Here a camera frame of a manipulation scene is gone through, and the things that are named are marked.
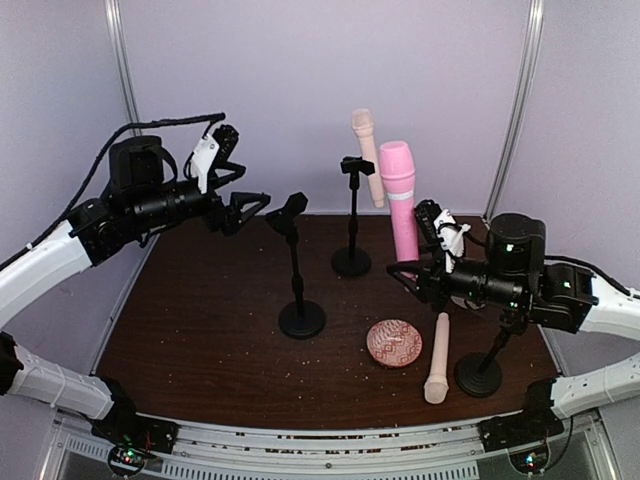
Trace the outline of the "pink microphone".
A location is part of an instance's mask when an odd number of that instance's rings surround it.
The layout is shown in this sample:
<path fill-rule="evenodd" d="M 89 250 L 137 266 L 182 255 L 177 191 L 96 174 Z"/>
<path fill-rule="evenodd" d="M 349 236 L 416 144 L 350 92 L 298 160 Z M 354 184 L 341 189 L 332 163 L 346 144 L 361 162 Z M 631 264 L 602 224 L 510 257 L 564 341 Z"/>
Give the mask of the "pink microphone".
<path fill-rule="evenodd" d="M 414 217 L 415 165 L 405 141 L 380 146 L 380 171 L 389 201 L 397 262 L 419 259 L 418 232 Z"/>

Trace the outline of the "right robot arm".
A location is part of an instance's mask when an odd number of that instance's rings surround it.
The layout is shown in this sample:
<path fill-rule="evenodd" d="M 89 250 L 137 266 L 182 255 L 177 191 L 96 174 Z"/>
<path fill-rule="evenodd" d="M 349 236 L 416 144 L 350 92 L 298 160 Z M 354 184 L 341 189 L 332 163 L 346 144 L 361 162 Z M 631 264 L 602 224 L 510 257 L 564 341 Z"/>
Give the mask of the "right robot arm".
<path fill-rule="evenodd" d="M 438 311 L 453 297 L 501 309 L 501 330 L 491 350 L 467 354 L 455 365 L 455 381 L 466 394 L 486 398 L 498 390 L 502 372 L 496 356 L 530 324 L 638 339 L 638 290 L 587 262 L 546 255 L 542 221 L 500 214 L 490 223 L 484 248 L 484 260 L 461 257 L 451 270 L 443 254 L 387 268 L 417 299 Z"/>

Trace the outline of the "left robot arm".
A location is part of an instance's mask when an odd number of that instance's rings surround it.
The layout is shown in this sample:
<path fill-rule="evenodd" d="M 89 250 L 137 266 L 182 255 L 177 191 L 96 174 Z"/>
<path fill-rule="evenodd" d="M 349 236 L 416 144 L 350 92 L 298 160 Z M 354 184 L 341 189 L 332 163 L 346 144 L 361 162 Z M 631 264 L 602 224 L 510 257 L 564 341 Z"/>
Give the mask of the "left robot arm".
<path fill-rule="evenodd" d="M 188 158 L 184 180 L 166 179 L 176 166 L 160 137 L 145 135 L 109 147 L 110 178 L 98 198 L 62 217 L 53 231 L 1 271 L 1 322 L 8 324 L 28 305 L 68 278 L 96 267 L 136 242 L 141 246 L 169 229 L 200 217 L 206 227 L 229 236 L 270 202 L 265 193 L 218 189 L 240 179 L 246 169 L 229 162 L 237 132 L 224 125 L 203 135 Z M 1 392 L 102 421 L 118 409 L 133 411 L 113 381 L 46 361 L 1 334 Z"/>

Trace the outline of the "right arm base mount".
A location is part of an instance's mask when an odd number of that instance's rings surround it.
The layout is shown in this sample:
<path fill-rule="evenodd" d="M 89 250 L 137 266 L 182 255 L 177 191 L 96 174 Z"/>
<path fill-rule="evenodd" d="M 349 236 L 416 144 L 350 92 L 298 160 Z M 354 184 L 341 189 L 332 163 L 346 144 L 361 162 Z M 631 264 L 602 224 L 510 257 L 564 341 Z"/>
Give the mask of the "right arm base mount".
<path fill-rule="evenodd" d="M 553 465 L 549 441 L 564 433 L 564 423 L 553 414 L 520 412 L 481 421 L 478 433 L 486 453 L 505 451 L 511 467 L 533 477 Z"/>

